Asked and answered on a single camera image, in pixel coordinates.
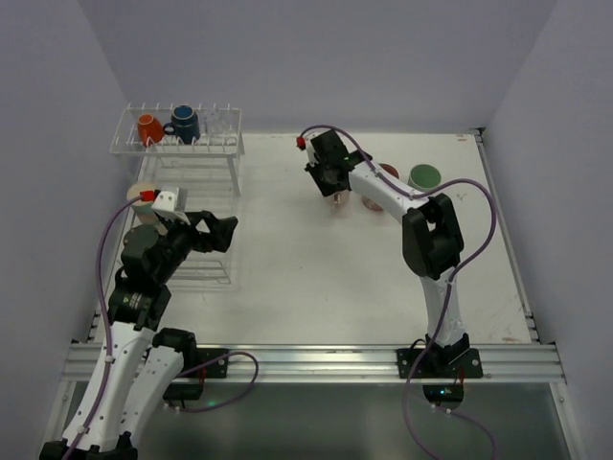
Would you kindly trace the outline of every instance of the white dish rack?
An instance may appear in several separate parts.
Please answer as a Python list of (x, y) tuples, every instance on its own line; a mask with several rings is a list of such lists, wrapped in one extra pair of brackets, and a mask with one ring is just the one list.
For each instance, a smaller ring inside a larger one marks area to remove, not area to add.
[[(138, 118), (150, 113), (164, 124), (170, 121), (174, 107), (176, 104), (129, 104), (122, 114), (110, 152), (124, 164), (132, 183), (152, 182), (157, 187), (186, 189), (186, 211), (207, 210), (220, 219), (234, 216), (240, 196), (240, 158), (244, 154), (240, 109), (191, 104), (198, 114), (200, 139), (184, 145), (174, 136), (165, 136), (159, 143), (146, 148), (138, 134)], [(130, 212), (124, 230), (139, 224)], [(193, 252), (177, 269), (169, 287), (201, 290), (231, 285), (233, 246), (226, 254)], [(122, 249), (118, 252), (117, 264), (121, 263)]]

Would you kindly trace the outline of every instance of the purple cable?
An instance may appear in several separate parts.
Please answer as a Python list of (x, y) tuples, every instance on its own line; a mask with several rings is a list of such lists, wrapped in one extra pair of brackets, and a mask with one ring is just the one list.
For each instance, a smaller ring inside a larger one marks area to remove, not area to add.
[[(305, 134), (313, 129), (332, 129), (336, 132), (339, 132), (341, 134), (343, 134), (347, 139), (350, 140), (350, 142), (353, 144), (353, 146), (357, 149), (357, 151), (360, 153), (360, 155), (362, 155), (362, 158), (364, 159), (364, 161), (366, 162), (366, 164), (370, 167), (371, 171), (373, 171), (373, 173), (376, 174), (376, 167), (373, 163), (373, 161), (371, 161), (371, 159), (368, 157), (368, 154), (366, 153), (366, 151), (364, 151), (360, 145), (357, 143), (357, 141), (344, 129), (341, 129), (339, 127), (336, 126), (332, 126), (332, 125), (313, 125), (313, 126), (309, 126), (308, 128), (304, 129), (303, 132), (300, 134), (300, 137), (304, 137)], [(404, 417), (404, 423), (406, 424), (407, 428), (409, 429), (409, 432), (411, 433), (411, 437), (413, 437), (413, 440), (416, 442), (416, 444), (421, 448), (421, 450), (423, 450), (425, 453), (427, 453), (430, 457), (434, 458), (435, 460), (442, 460), (441, 457), (437, 456), (437, 454), (431, 450), (428, 446), (426, 446), (420, 439), (420, 437), (418, 436), (417, 432), (415, 431), (413, 425), (411, 424), (411, 421), (409, 419), (409, 413), (408, 413), (408, 396), (409, 396), (409, 386), (410, 386), (410, 381), (413, 378), (413, 376), (415, 375), (415, 373), (417, 372), (417, 369), (420, 365), (421, 360), (427, 355), (427, 353), (430, 351), (430, 349), (432, 348), (432, 346), (435, 343), (436, 338), (439, 335), (439, 332), (441, 331), (441, 327), (443, 326), (443, 320), (444, 320), (444, 316), (447, 313), (447, 310), (449, 308), (449, 300), (451, 299), (451, 289), (453, 288), (453, 280), (456, 278), (456, 276), (458, 275), (458, 272), (464, 268), (465, 266), (467, 266), (468, 264), (470, 264), (472, 261), (475, 260), (475, 258), (477, 258), (479, 255), (481, 255), (481, 253), (483, 253), (483, 251), (486, 250), (486, 248), (488, 247), (489, 243), (491, 242), (491, 240), (494, 237), (494, 233), (496, 231), (496, 221), (497, 221), (497, 212), (496, 212), (496, 203), (493, 199), (493, 197), (491, 196), (491, 193), (489, 192), (489, 190), (484, 187), (482, 184), (480, 184), (479, 182), (472, 180), (472, 179), (468, 179), (468, 178), (460, 178), (460, 179), (453, 179), (450, 180), (448, 182), (445, 182), (444, 184), (429, 190), (428, 192), (422, 193), (422, 194), (409, 194), (408, 192), (402, 190), (400, 187), (398, 187), (396, 184), (394, 184), (391, 180), (389, 180), (385, 174), (376, 174), (383, 182), (385, 182), (390, 188), (392, 188), (395, 192), (403, 195), (403, 196), (407, 196), (410, 199), (420, 199), (420, 198), (426, 198), (428, 196), (431, 196), (443, 189), (446, 189), (447, 187), (450, 187), (452, 185), (456, 185), (456, 184), (469, 184), (472, 185), (474, 187), (477, 187), (481, 192), (483, 192), (483, 194), (486, 196), (486, 200), (488, 201), (488, 205), (489, 205), (489, 211), (491, 213), (491, 222), (489, 225), (489, 231), (488, 231), (488, 236), (486, 237), (485, 241), (483, 242), (483, 244), (481, 244), (481, 246), (479, 246), (479, 248), (472, 253), (470, 256), (468, 256), (465, 260), (463, 260), (462, 262), (460, 262), (458, 264), (458, 266), (455, 267), (455, 269), (451, 272), (451, 275), (449, 275), (449, 280), (448, 280), (448, 285), (447, 285), (447, 289), (445, 291), (445, 296), (443, 299), (443, 309), (441, 311), (441, 316), (439, 317), (439, 322), (437, 323), (437, 327), (434, 331), (434, 333), (432, 334), (432, 337), (430, 337), (430, 341), (427, 343), (427, 345), (425, 346), (425, 348), (423, 349), (423, 351), (421, 351), (421, 353), (418, 355), (417, 359), (413, 362), (413, 365), (411, 366), (411, 370), (409, 371), (409, 376), (404, 384), (404, 388), (402, 391), (402, 416)], [(495, 460), (496, 458), (498, 458), (498, 446), (496, 444), (496, 440), (494, 439), (493, 435), (491, 434), (491, 432), (489, 431), (489, 429), (484, 426), (481, 422), (473, 419), (472, 417), (462, 413), (462, 412), (458, 412), (458, 411), (452, 411), (451, 412), (452, 415), (461, 418), (463, 420), (466, 420), (468, 422), (471, 422), (472, 424), (478, 426), (483, 432), (486, 433), (486, 435), (489, 438), (489, 441), (491, 443), (491, 449), (492, 449), (492, 454), (491, 454), (491, 460)]]
[[(113, 356), (113, 353), (112, 353), (113, 336), (111, 334), (110, 321), (108, 320), (108, 311), (106, 311), (106, 301), (104, 300), (104, 288), (102, 287), (102, 252), (104, 251), (104, 244), (106, 243), (106, 238), (108, 237), (111, 226), (113, 225), (113, 222), (115, 222), (115, 219), (119, 216), (119, 214), (121, 214), (124, 211), (125, 208), (130, 207), (136, 201), (140, 201), (140, 199), (141, 198), (139, 196), (136, 198), (132, 198), (130, 201), (125, 203), (120, 209), (118, 209), (115, 212), (115, 214), (111, 217), (111, 219), (106, 223), (106, 226), (104, 227), (104, 230), (102, 231), (100, 242), (98, 244), (98, 252), (96, 254), (96, 291), (98, 293), (98, 300), (100, 301), (102, 322), (104, 323), (104, 337), (106, 338), (106, 355), (108, 357)], [(96, 399), (94, 400), (94, 403), (92, 404), (92, 408), (89, 411), (89, 414), (87, 414), (87, 417), (85, 417), (85, 420), (83, 422), (83, 426), (85, 427), (85, 430), (89, 427), (89, 424), (91, 424), (92, 420), (94, 419), (94, 416), (96, 415), (96, 411), (98, 410), (98, 407), (100, 407), (102, 397), (104, 396), (104, 391), (106, 390), (106, 385), (108, 384), (108, 376), (110, 375), (110, 372), (111, 372), (111, 363), (107, 361), (104, 364), (104, 372), (102, 374), (102, 382), (100, 384), (98, 394), (96, 395)], [(73, 441), (73, 443), (70, 445), (68, 450), (66, 450), (66, 453), (64, 453), (64, 455), (61, 457), (62, 460), (68, 460), (70, 458), (70, 456), (73, 454), (73, 452), (79, 445), (79, 442), (81, 438), (83, 437), (83, 434), (84, 432), (79, 433), (75, 437), (75, 440)]]
[(258, 360), (256, 359), (255, 356), (253, 356), (253, 355), (251, 355), (250, 353), (247, 353), (247, 352), (230, 352), (230, 353), (226, 353), (225, 355), (221, 355), (221, 356), (218, 356), (218, 357), (216, 357), (214, 359), (211, 359), (211, 360), (209, 360), (207, 362), (203, 362), (202, 364), (198, 364), (197, 366), (193, 367), (192, 369), (188, 369), (187, 371), (183, 371), (177, 377), (185, 377), (185, 376), (187, 376), (187, 375), (189, 375), (189, 374), (191, 374), (193, 372), (199, 371), (200, 369), (204, 369), (205, 367), (208, 367), (211, 364), (215, 364), (216, 362), (221, 361), (222, 359), (227, 359), (228, 357), (236, 357), (236, 356), (248, 357), (256, 365), (256, 370), (253, 373), (253, 377), (251, 378), (251, 381), (249, 382), (247, 387), (242, 392), (238, 393), (236, 396), (230, 398), (227, 401), (220, 402), (219, 404), (209, 405), (209, 406), (206, 406), (206, 407), (197, 407), (197, 408), (182, 407), (182, 408), (179, 408), (179, 410), (181, 412), (191, 412), (193, 414), (198, 414), (198, 413), (201, 413), (201, 412), (210, 412), (211, 410), (219, 409), (220, 407), (223, 407), (224, 405), (228, 405), (228, 404), (234, 403), (235, 401), (238, 401), (240, 398), (242, 398), (247, 393), (249, 393), (253, 389), (253, 387), (254, 387), (254, 385), (256, 383), (256, 379), (258, 378), (258, 373), (260, 371), (260, 364), (258, 363)]

